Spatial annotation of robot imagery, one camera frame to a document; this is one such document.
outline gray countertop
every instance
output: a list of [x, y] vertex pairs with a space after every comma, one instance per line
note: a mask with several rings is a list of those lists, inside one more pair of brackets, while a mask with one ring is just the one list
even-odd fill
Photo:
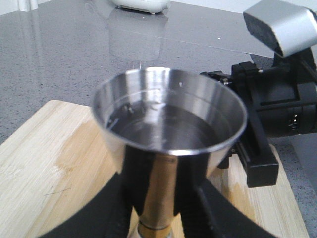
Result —
[[[89, 105], [98, 84], [128, 69], [230, 73], [233, 64], [254, 60], [265, 66], [271, 62], [265, 57], [273, 56], [248, 34], [238, 13], [173, 2], [153, 16], [103, 0], [53, 0], [0, 16], [0, 53], [0, 143], [47, 101]], [[308, 152], [312, 159], [299, 160], [291, 141], [299, 153], [306, 151], [300, 137], [272, 143], [310, 236], [317, 238], [317, 156]]]

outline wooden cutting board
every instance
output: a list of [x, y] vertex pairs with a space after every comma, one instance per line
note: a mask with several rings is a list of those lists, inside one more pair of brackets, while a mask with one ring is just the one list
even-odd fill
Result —
[[[0, 146], [0, 237], [44, 234], [87, 204], [114, 172], [90, 108], [49, 101]], [[229, 169], [214, 171], [210, 181], [274, 235], [309, 237], [281, 164], [276, 186], [247, 188], [237, 156], [230, 158]], [[131, 227], [136, 223], [134, 213]], [[173, 232], [184, 237], [180, 216]]]

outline bamboo cutting board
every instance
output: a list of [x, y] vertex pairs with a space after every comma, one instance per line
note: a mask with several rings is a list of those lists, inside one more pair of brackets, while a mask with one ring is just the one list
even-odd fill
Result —
[[[44, 234], [87, 204], [114, 172], [90, 108], [49, 101], [0, 146], [0, 237]], [[233, 156], [229, 169], [214, 171], [210, 181], [274, 235], [309, 237], [282, 165], [276, 186], [249, 189]], [[131, 227], [136, 223], [133, 213]], [[172, 226], [183, 238], [180, 216]]]

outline water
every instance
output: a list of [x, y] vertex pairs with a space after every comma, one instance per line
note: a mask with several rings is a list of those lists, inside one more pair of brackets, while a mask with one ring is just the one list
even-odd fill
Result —
[[219, 143], [201, 118], [161, 102], [125, 104], [112, 113], [106, 127], [154, 150], [199, 149]]

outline metal cup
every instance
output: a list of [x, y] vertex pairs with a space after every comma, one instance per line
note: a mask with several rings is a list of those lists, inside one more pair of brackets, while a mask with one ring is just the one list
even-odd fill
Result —
[[228, 87], [164, 67], [129, 70], [93, 99], [144, 238], [164, 238], [186, 198], [243, 133], [247, 111]]

